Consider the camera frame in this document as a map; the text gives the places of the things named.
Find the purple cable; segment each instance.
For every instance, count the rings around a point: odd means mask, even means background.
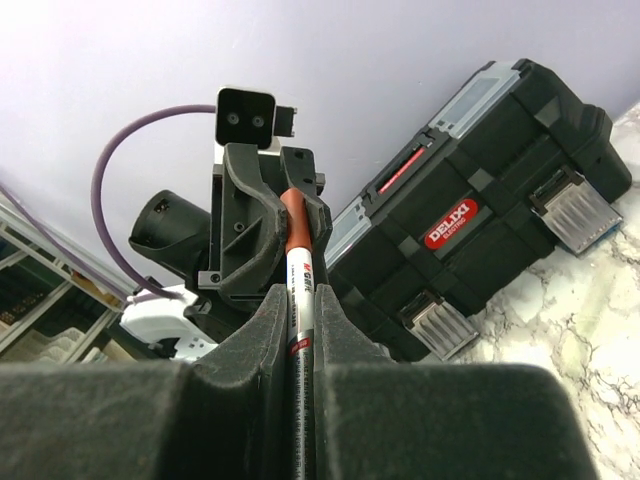
[[[102,210],[102,181],[104,179],[104,172],[107,168],[107,164],[113,155],[113,152],[120,146],[120,144],[126,140],[130,135],[140,130],[151,123],[163,120],[165,118],[174,117],[176,115],[184,115],[187,113],[216,113],[215,105],[181,105],[178,107],[165,108],[149,115],[145,115],[142,118],[130,123],[122,130],[120,130],[104,147],[98,163],[93,171],[93,180],[91,182],[91,212],[93,213],[93,221],[96,224],[98,235],[102,244],[111,255],[111,258],[116,264],[126,273],[132,280],[134,280],[139,286],[148,290],[149,292],[165,298],[180,298],[181,295],[177,292],[167,292],[160,287],[157,287],[149,280],[140,275],[122,256],[113,239],[107,229],[107,224],[104,219],[104,212]]]
[[[13,204],[13,206],[16,207],[16,210],[18,210],[18,212],[20,212],[22,216],[26,218],[27,221],[29,221],[35,227],[35,229],[38,230],[38,232],[40,232],[40,234],[44,238],[46,238],[55,248],[60,250],[60,252],[62,252],[62,254],[66,256],[69,260],[71,260],[78,268],[84,270],[85,273],[87,273],[90,277],[93,277],[103,286],[107,287],[110,290],[110,293],[118,297],[120,300],[125,301],[127,299],[127,293],[124,290],[122,290],[117,285],[114,285],[113,283],[111,283],[109,280],[104,278],[102,275],[96,272],[93,268],[87,265],[84,261],[80,260],[73,253],[71,253],[69,250],[63,247],[60,243],[58,243],[58,241],[54,239],[53,236],[47,231],[44,225],[42,225],[38,220],[36,220],[35,217],[33,217],[27,211],[27,209],[25,209],[22,205],[20,205],[20,202],[18,201],[18,199],[14,197],[11,194],[11,192],[9,192],[9,190],[7,190],[7,188],[2,184],[0,184],[0,192],[2,192],[2,194],[5,197],[7,197],[7,199]]]

